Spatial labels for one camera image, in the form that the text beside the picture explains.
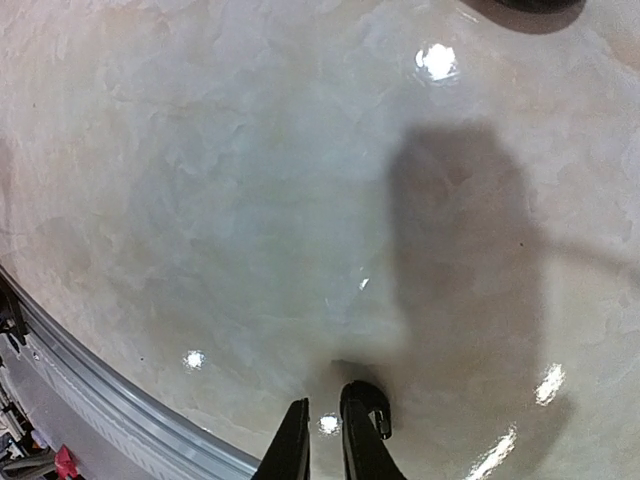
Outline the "black stem earbud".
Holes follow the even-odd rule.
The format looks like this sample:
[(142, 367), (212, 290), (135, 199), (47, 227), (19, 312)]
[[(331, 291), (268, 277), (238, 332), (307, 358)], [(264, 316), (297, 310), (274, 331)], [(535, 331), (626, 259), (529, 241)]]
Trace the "black stem earbud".
[(345, 385), (340, 394), (340, 412), (348, 401), (357, 401), (368, 416), (373, 416), (374, 427), (382, 440), (392, 436), (392, 415), (389, 399), (385, 392), (373, 383), (354, 380)]

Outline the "black earbud charging case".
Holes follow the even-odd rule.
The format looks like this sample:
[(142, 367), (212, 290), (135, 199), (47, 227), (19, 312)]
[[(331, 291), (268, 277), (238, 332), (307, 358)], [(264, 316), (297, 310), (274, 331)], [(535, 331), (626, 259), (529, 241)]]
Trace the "black earbud charging case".
[(547, 14), (568, 9), (581, 0), (497, 0), (497, 3), (521, 12)]

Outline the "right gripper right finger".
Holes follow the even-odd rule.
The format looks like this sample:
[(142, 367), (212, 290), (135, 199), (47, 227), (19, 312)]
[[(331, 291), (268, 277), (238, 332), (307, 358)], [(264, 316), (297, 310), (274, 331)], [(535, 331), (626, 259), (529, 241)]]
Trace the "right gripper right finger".
[(348, 401), (340, 415), (346, 479), (405, 479), (359, 402)]

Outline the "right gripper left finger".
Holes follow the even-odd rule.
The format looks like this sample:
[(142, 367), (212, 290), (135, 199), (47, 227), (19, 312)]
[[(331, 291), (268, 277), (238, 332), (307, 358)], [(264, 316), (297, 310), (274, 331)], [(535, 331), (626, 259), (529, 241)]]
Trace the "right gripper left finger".
[(309, 399), (289, 406), (254, 480), (308, 480), (310, 478)]

